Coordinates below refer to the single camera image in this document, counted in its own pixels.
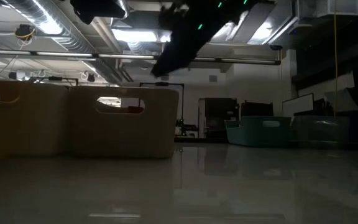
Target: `bin handle cutout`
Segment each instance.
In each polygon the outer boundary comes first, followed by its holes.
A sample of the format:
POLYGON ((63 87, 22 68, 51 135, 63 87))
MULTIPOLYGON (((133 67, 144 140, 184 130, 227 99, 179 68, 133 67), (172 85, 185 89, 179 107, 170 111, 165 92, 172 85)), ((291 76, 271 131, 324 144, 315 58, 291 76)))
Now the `bin handle cutout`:
POLYGON ((138 98, 101 96, 95 102, 95 110, 103 114, 141 114, 145 110, 145 104, 138 98))
POLYGON ((266 128, 278 128, 280 127, 280 122, 279 121, 264 121, 262 123, 263 127, 266 128))

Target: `glossy floor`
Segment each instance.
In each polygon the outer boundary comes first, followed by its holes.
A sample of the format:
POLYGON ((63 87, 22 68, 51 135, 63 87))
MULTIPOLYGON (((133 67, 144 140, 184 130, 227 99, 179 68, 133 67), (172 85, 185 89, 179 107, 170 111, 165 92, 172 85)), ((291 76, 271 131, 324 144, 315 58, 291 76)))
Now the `glossy floor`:
POLYGON ((0 163, 0 223, 358 223, 358 152, 177 144, 0 163))

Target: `white wall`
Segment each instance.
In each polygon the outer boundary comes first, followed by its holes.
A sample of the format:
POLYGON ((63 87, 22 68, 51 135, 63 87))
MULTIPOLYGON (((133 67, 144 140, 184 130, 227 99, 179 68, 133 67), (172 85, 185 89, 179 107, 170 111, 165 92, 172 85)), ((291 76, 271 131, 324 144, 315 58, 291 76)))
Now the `white wall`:
MULTIPOLYGON (((160 79, 155 78, 150 74, 151 68, 142 70, 140 68, 126 68, 127 72, 137 82, 160 82, 160 79)), ((190 71, 187 68, 179 69, 170 73, 170 83, 184 83, 191 85, 224 85, 226 81, 226 74, 221 73, 217 68, 192 68, 190 71), (209 82, 209 76, 215 75, 218 78, 216 83, 209 82)))
MULTIPOLYGON (((353 88, 353 72, 349 72, 345 75, 338 77, 338 90, 343 90, 345 88, 353 88)), ((335 79, 328 80, 308 88, 304 88, 298 91, 300 96, 307 95, 310 93, 314 94, 314 100, 319 100, 324 98, 324 93, 329 91, 335 91, 335 79)))
MULTIPOLYGON (((125 83, 124 86, 138 87, 139 83, 125 83)), ((180 86, 164 86, 179 92, 179 104, 178 104, 178 116, 181 118, 181 87, 180 86)), ((206 85, 190 85, 185 84, 185 102, 183 107, 183 117, 186 124, 195 124, 198 126, 198 100, 200 98, 226 98, 227 92, 225 86, 206 86, 206 85)), ((121 100, 121 106, 137 106, 139 102, 137 100, 125 99, 121 100)))
POLYGON ((227 94, 255 103, 273 103, 275 116, 282 114, 282 87, 280 84, 279 66, 268 65, 233 65, 228 71, 227 94))
POLYGON ((296 75, 296 50, 287 50, 286 57, 282 59, 282 98, 283 101, 298 97, 295 85, 292 85, 292 77, 296 75))

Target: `ceiling light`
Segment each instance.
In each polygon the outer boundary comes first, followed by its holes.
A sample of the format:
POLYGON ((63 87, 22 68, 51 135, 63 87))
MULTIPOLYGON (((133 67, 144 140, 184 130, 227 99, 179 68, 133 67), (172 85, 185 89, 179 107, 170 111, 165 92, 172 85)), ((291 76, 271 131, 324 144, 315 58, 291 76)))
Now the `ceiling light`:
POLYGON ((89 214, 90 217, 104 217, 104 218, 140 218, 139 214, 120 214, 120 213, 113 213, 113 214, 97 214, 91 213, 89 214))
POLYGON ((122 58, 122 59, 142 59, 142 60, 154 60, 153 55, 116 55, 116 54, 99 54, 100 58, 122 58))
POLYGON ((171 35, 163 35, 161 38, 160 38, 160 41, 165 43, 165 42, 171 42, 171 35))
POLYGON ((37 52, 39 56, 67 56, 67 57, 92 57, 92 54, 87 53, 61 53, 61 52, 37 52))
POLYGON ((157 36, 154 31, 149 30, 118 30, 113 29, 113 34, 117 40, 125 42, 156 42, 157 36))

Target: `whiteboard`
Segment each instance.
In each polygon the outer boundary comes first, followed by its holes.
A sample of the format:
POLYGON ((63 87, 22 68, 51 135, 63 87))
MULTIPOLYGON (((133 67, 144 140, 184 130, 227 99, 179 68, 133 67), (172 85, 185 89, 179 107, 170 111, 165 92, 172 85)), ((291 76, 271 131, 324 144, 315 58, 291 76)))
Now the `whiteboard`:
POLYGON ((283 116, 293 118, 294 113, 313 110, 313 94, 300 96, 298 98, 283 102, 283 116))

